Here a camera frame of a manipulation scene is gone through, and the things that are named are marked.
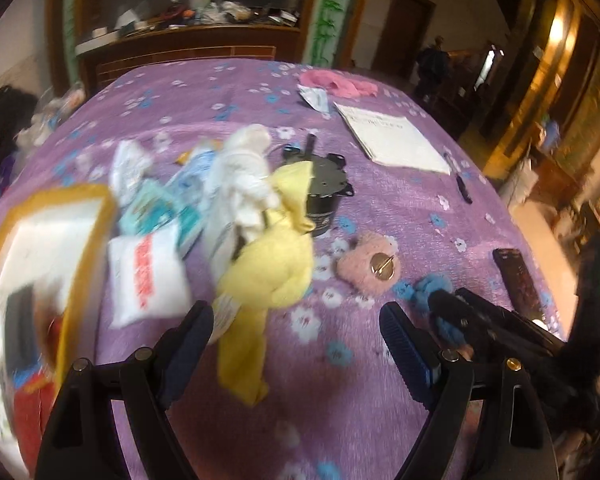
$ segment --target pink cloth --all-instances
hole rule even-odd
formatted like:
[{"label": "pink cloth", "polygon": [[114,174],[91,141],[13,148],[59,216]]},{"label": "pink cloth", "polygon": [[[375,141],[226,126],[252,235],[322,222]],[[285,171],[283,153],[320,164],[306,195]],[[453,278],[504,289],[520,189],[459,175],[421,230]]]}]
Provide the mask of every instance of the pink cloth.
[{"label": "pink cloth", "polygon": [[336,97],[354,98],[378,95],[378,85],[362,79],[350,79],[331,70],[309,70],[302,73],[300,83],[304,86],[321,87]]}]

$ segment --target white wall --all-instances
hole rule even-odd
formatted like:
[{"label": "white wall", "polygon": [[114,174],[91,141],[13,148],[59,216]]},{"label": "white wall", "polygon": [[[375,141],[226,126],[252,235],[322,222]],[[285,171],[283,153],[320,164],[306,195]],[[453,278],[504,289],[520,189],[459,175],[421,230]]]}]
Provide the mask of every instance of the white wall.
[{"label": "white wall", "polygon": [[13,0],[0,17],[0,86],[40,95],[50,86],[45,0]]},{"label": "white wall", "polygon": [[[506,44],[509,27],[496,0],[429,0],[436,4],[424,44],[441,34],[445,50],[480,48],[487,41]],[[370,68],[391,0],[368,0],[353,49],[356,65]]]}]

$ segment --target wooden door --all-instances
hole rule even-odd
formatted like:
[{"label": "wooden door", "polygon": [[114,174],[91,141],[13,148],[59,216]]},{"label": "wooden door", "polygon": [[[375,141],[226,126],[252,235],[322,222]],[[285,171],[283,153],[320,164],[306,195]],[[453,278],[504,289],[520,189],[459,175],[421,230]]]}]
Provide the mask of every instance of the wooden door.
[{"label": "wooden door", "polygon": [[408,78],[434,8],[429,0],[392,0],[371,69]]}]

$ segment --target white plastic bag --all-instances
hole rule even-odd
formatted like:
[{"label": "white plastic bag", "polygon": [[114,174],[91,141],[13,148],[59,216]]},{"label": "white plastic bag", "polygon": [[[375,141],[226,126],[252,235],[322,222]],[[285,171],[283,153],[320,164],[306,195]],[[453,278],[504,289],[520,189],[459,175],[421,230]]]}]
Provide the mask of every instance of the white plastic bag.
[{"label": "white plastic bag", "polygon": [[511,172],[507,181],[500,188],[498,195],[511,213],[531,195],[538,182],[538,174],[531,169],[531,160],[523,159],[517,168]]},{"label": "white plastic bag", "polygon": [[121,140],[109,171],[109,189],[120,207],[126,207],[136,196],[142,178],[154,164],[137,140]]},{"label": "white plastic bag", "polygon": [[183,317],[191,292],[178,253],[178,221],[146,236],[120,236],[109,242],[113,298],[112,328],[147,318]]}]

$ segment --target light blue package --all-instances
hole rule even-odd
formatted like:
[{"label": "light blue package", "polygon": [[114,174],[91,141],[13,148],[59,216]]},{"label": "light blue package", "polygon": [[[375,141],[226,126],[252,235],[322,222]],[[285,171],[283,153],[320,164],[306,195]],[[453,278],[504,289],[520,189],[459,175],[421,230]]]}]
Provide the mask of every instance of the light blue package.
[{"label": "light blue package", "polygon": [[194,151],[187,163],[167,182],[167,191],[185,204],[198,206],[202,202],[205,180],[215,158],[216,151],[213,149]]},{"label": "light blue package", "polygon": [[174,218],[180,221],[178,252],[184,257],[202,232],[202,216],[194,206],[184,203],[159,182],[147,179],[118,225],[123,235],[147,235]]}]

